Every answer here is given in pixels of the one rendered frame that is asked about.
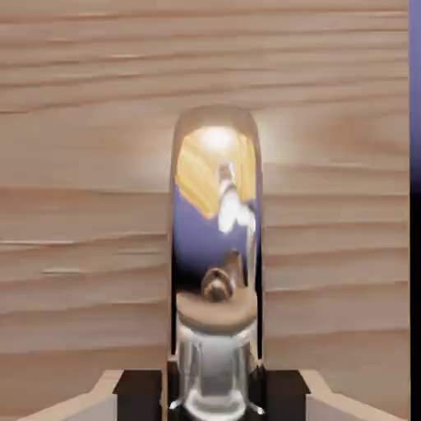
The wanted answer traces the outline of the light wood cabinet door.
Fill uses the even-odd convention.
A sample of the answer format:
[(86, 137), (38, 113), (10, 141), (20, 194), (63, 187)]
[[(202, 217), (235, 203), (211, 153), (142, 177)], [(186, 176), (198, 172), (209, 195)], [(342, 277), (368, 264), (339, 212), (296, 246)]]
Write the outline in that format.
[(251, 111), (272, 368), (409, 414), (408, 0), (0, 0), (0, 421), (159, 368), (185, 109)]

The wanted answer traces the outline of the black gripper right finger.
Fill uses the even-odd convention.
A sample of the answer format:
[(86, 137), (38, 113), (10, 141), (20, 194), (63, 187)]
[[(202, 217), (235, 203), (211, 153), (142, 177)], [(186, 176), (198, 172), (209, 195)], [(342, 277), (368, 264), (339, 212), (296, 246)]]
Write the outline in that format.
[(256, 421), (403, 421), (371, 405), (335, 393), (312, 369), (252, 370), (252, 402), (263, 414)]

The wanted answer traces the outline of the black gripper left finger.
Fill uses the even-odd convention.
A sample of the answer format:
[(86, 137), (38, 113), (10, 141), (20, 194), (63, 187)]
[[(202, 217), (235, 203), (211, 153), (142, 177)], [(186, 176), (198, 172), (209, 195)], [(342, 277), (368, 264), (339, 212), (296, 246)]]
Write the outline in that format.
[(179, 421), (179, 409), (165, 407), (178, 397), (178, 369), (107, 370), (84, 394), (17, 421)]

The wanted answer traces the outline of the curved shiny metal handle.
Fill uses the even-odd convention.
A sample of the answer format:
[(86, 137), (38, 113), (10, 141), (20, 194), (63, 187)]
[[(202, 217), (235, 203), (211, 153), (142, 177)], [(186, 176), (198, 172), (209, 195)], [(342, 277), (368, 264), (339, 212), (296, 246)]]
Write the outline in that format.
[(165, 421), (249, 421), (261, 395), (261, 152), (246, 109), (175, 124)]

